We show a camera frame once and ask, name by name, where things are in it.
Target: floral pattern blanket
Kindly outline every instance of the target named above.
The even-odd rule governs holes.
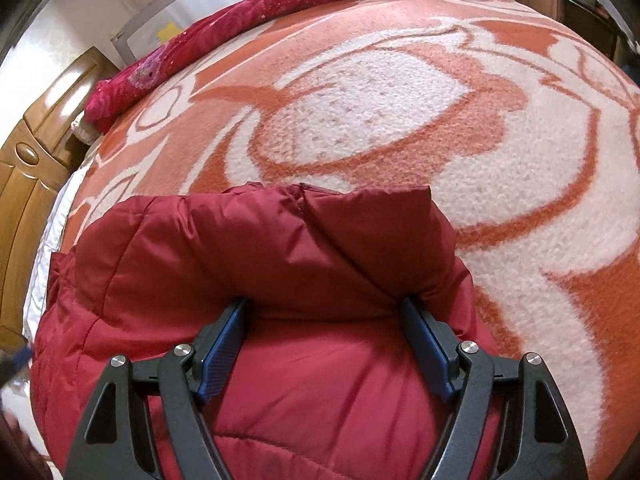
[[[64,250],[132,195],[430,185],[506,356],[542,354],[590,476],[640,431],[640,90],[513,0],[341,0],[252,28],[105,136]]]

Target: bed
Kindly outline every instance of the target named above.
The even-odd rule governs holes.
[[[513,0],[290,1],[240,2],[100,87],[62,250],[137,194],[428,184],[500,352],[545,357],[591,478],[636,478],[638,88]]]

